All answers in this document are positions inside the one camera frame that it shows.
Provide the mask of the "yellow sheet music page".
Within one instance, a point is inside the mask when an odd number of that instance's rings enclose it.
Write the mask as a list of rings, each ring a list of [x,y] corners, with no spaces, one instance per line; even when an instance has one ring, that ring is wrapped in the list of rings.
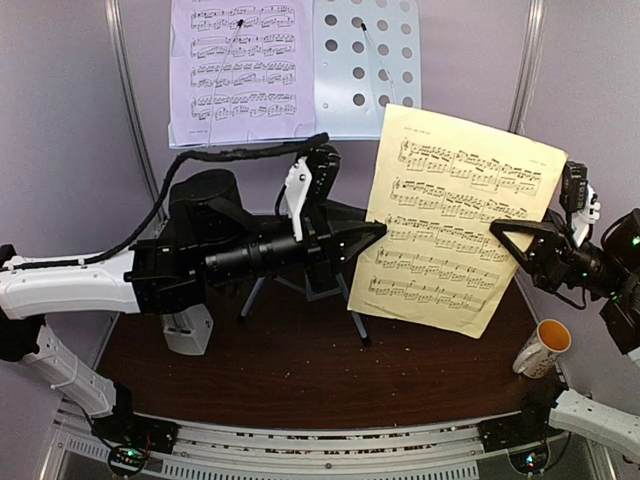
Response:
[[[367,206],[387,231],[358,257],[349,309],[481,337],[518,267],[490,224],[541,220],[567,160],[526,137],[388,105]]]

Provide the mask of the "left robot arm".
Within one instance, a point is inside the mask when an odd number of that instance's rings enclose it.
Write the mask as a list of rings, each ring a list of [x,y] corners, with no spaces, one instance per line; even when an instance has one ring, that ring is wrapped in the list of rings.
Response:
[[[276,202],[261,220],[242,205],[234,161],[292,155]],[[329,193],[340,155],[327,134],[265,148],[185,151],[170,165],[157,205],[169,218],[156,239],[139,231],[93,255],[29,259],[1,248],[1,358],[37,369],[85,412],[100,437],[133,444],[173,439],[172,422],[137,415],[128,388],[99,375],[46,322],[51,313],[108,311],[207,317],[209,288],[301,268],[320,286],[386,234],[363,210]]]

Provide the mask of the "white folding music stand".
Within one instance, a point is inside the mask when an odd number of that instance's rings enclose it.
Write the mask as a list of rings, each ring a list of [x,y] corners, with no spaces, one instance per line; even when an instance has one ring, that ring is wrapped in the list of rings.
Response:
[[[421,102],[419,9],[413,1],[313,4],[315,132],[376,140],[388,103]]]

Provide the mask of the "purple sheet music page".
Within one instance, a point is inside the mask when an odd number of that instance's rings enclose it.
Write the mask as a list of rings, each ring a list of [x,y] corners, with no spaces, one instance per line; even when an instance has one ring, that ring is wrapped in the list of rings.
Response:
[[[239,145],[316,130],[310,1],[175,1],[169,145]]]

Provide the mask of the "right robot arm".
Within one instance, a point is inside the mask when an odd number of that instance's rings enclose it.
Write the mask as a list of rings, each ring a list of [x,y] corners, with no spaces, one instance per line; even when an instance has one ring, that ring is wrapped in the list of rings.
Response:
[[[535,287],[558,295],[560,286],[579,287],[600,310],[621,354],[639,364],[639,210],[616,220],[599,247],[575,243],[562,217],[549,210],[542,222],[494,220],[490,232],[506,248]],[[513,419],[519,440],[535,440],[549,426],[609,447],[631,463],[639,462],[639,417],[556,387]]]

